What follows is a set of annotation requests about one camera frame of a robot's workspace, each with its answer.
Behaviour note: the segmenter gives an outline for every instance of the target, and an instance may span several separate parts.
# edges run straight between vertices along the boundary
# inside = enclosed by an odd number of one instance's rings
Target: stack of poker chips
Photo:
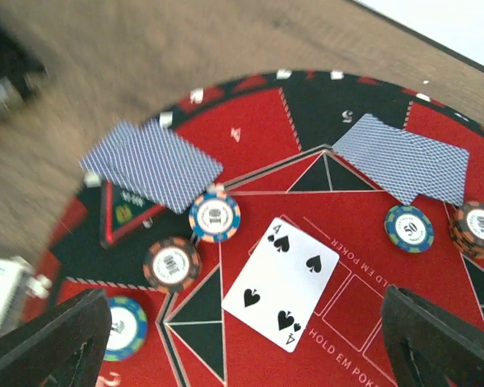
[[[466,256],[484,259],[484,203],[466,202],[449,224],[453,244]]]

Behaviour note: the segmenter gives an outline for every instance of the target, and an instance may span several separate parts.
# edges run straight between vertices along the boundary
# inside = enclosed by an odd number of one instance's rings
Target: black object
[[[484,332],[406,289],[390,286],[383,335],[398,387],[484,387]]]
[[[33,95],[46,75],[43,64],[0,27],[0,118]]]
[[[0,338],[0,387],[92,387],[106,351],[111,311],[89,289]]]

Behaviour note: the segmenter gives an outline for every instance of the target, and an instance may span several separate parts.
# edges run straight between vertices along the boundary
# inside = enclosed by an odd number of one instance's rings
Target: white card
[[[275,218],[222,307],[288,352],[297,347],[339,255]]]

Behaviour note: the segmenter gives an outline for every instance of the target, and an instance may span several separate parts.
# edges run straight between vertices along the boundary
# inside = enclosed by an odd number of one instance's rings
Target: spade symbol
[[[321,271],[321,256],[312,256],[307,261],[307,267],[310,269],[310,273],[316,272],[319,273]]]
[[[288,252],[289,248],[290,248],[289,237],[288,236],[282,236],[280,239],[276,239],[274,241],[274,247],[279,252]]]
[[[256,304],[260,301],[260,294],[257,293],[256,289],[246,289],[244,291],[244,307],[248,307]]]
[[[290,312],[281,310],[280,313],[277,314],[277,326],[280,331],[290,327],[292,324],[294,324],[294,317],[290,315]]]

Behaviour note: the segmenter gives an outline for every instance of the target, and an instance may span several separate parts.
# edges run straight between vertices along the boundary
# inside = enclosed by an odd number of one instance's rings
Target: poker chip
[[[194,245],[187,239],[173,236],[149,248],[144,275],[154,289],[162,293],[176,293],[192,285],[201,267]]]
[[[434,242],[434,227],[422,211],[413,206],[394,206],[385,221],[390,240],[405,252],[425,252]]]
[[[449,223],[450,238],[469,258],[484,259],[484,203],[466,202]]]
[[[121,361],[137,352],[147,335],[147,316],[138,302],[127,297],[109,299],[111,309],[110,338],[106,361]]]
[[[240,208],[224,192],[208,192],[199,197],[188,217],[194,233],[207,242],[223,242],[240,226]]]

